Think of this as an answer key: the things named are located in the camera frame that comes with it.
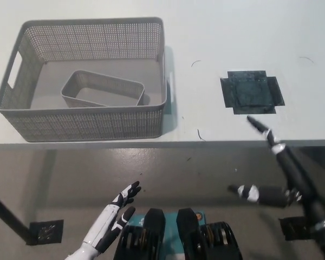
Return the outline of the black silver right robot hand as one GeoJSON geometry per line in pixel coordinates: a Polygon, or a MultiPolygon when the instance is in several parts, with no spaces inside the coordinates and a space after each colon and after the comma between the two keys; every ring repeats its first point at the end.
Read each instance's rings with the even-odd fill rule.
{"type": "Polygon", "coordinates": [[[316,231],[325,229],[325,198],[319,194],[305,168],[289,146],[275,137],[271,128],[252,116],[248,115],[247,120],[268,142],[286,177],[287,187],[231,184],[228,190],[242,199],[259,205],[284,208],[298,202],[302,205],[313,229],[316,231]]]}

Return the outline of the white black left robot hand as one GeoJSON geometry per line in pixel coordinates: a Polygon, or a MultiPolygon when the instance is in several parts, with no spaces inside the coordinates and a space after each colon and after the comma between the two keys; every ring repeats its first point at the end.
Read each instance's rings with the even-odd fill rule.
{"type": "Polygon", "coordinates": [[[100,213],[84,238],[84,242],[94,248],[99,254],[104,253],[116,240],[122,229],[135,213],[135,207],[130,206],[120,217],[121,209],[134,201],[140,192],[140,182],[128,185],[100,213]]]}

